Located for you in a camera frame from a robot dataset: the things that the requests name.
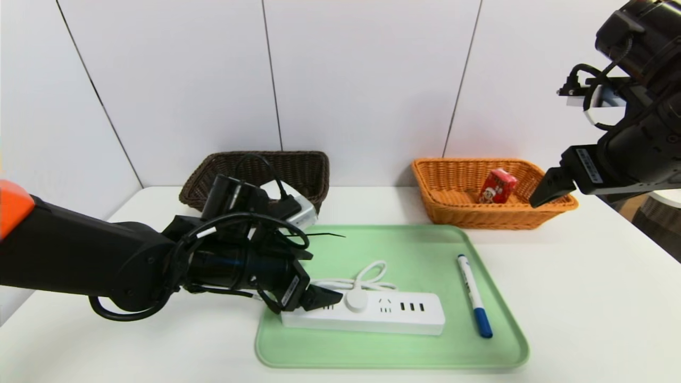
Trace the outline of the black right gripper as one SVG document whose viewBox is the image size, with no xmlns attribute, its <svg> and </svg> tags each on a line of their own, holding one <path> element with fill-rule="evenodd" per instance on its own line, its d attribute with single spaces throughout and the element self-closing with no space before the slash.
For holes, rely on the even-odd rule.
<svg viewBox="0 0 681 383">
<path fill-rule="evenodd" d="M 540 207 L 576 190 L 586 195 L 639 195 L 679 188 L 679 106 L 654 106 L 646 116 L 628 107 L 595 145 L 569 146 L 529 197 Z"/>
</svg>

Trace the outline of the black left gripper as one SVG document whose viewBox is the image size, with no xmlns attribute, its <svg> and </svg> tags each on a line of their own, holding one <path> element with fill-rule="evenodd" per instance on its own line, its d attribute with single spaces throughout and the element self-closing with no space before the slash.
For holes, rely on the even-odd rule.
<svg viewBox="0 0 681 383">
<path fill-rule="evenodd" d="M 242 287 L 256 291 L 273 312 L 292 311 L 299 306 L 305 311 L 313 311 L 340 303 L 343 293 L 309 285 L 310 277 L 300 264 L 300 260 L 309 259 L 311 253 L 300 249 L 291 254 L 250 252 Z"/>
</svg>

